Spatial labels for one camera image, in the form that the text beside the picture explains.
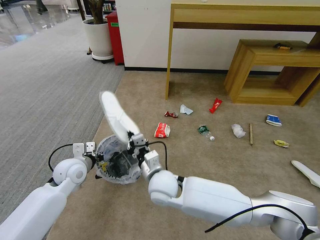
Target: white wall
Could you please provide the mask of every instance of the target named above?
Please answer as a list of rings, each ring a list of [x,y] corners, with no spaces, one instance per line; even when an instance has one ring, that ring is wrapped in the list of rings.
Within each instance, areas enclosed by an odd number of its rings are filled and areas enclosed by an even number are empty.
[[[125,66],[166,68],[171,0],[116,0],[116,4]],[[171,68],[229,69],[240,38],[308,43],[313,36],[301,32],[173,29]]]

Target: red and white snack bag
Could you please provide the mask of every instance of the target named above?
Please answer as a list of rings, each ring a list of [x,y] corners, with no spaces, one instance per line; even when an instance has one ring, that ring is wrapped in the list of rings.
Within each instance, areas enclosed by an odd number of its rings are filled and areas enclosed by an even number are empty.
[[[159,123],[157,130],[154,133],[154,136],[157,138],[165,138],[169,137],[170,133],[170,126],[168,126],[166,123]]]
[[[214,113],[214,112],[217,110],[217,108],[219,107],[219,105],[220,105],[221,103],[222,103],[222,101],[221,101],[220,99],[216,98],[216,100],[215,100],[214,103],[213,103],[212,108],[210,108],[209,111],[210,111],[211,113]]]

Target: red bin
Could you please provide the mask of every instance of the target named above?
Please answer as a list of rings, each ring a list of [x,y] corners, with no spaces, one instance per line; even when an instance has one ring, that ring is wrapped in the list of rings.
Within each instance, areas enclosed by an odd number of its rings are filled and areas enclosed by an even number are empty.
[[[108,25],[109,25],[114,62],[116,65],[124,64],[117,12],[113,12],[107,15],[107,19],[108,19]]]

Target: plastic bottle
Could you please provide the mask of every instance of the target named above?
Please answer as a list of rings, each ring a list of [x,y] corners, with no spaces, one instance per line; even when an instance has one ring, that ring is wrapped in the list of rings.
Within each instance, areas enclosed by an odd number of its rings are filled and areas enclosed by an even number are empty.
[[[210,139],[211,141],[214,140],[214,136],[212,136],[211,132],[209,131],[207,125],[200,125],[200,127],[198,128],[198,132],[203,135],[206,136],[207,139]]]

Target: shiny tile floor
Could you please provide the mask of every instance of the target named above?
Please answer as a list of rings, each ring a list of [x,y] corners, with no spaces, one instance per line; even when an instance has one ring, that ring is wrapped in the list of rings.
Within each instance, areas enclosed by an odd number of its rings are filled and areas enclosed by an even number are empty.
[[[39,15],[36,5],[14,4],[0,12],[0,50],[34,34],[67,21],[74,14],[64,5],[47,5],[48,12]]]

